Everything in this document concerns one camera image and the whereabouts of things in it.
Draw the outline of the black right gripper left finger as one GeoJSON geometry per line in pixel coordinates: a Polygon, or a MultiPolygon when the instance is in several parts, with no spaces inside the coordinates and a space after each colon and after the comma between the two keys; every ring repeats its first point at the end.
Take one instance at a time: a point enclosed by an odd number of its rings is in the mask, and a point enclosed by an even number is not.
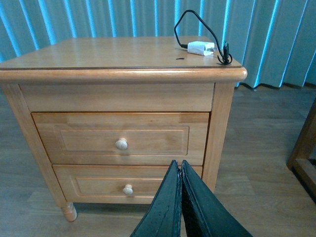
{"type": "Polygon", "coordinates": [[[132,237],[179,237],[181,235],[182,178],[173,160],[144,217],[132,237]]]}

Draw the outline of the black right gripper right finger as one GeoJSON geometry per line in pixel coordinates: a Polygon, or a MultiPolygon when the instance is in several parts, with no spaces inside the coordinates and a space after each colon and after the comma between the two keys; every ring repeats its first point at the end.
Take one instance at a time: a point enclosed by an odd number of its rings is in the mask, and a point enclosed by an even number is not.
{"type": "Polygon", "coordinates": [[[250,237],[189,163],[182,162],[182,212],[188,237],[250,237]]]}

